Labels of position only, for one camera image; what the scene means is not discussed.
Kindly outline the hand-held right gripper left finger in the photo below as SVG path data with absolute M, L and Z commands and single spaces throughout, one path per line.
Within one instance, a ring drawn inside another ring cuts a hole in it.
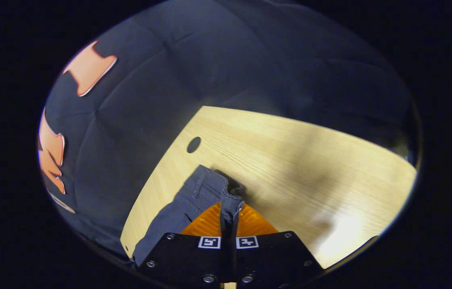
M 222 287 L 228 283 L 220 209 L 220 203 L 212 205 L 180 234 L 162 234 L 137 271 L 161 287 Z

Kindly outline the dark grey jeans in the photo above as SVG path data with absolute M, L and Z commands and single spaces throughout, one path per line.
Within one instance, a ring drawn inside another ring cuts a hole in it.
M 224 172 L 198 166 L 138 241 L 131 259 L 136 266 L 134 270 L 138 270 L 165 233 L 221 237 L 225 232 L 229 238 L 244 205 L 241 196 L 245 190 L 244 185 Z

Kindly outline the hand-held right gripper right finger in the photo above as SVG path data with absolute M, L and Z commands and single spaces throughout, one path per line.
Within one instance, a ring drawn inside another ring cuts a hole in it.
M 233 260 L 236 287 L 298 287 L 325 271 L 296 232 L 278 231 L 247 204 L 239 212 Z

